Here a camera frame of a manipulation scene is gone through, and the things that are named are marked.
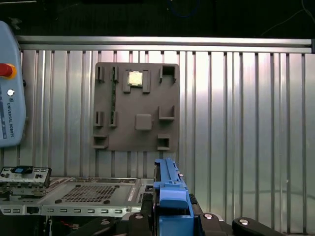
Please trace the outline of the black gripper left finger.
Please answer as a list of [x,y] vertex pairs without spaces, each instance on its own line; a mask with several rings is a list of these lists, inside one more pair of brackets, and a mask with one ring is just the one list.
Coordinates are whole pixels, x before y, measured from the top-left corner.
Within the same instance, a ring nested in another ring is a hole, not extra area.
[[153,195],[144,194],[140,212],[125,219],[99,217],[76,230],[77,236],[152,236]]

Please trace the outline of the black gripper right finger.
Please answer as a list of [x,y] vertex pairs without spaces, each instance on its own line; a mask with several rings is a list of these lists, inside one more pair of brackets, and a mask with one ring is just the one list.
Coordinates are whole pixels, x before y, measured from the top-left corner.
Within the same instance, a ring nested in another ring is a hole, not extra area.
[[248,217],[239,217],[227,224],[214,213],[203,212],[196,197],[189,195],[194,214],[195,236],[283,236],[272,228]]

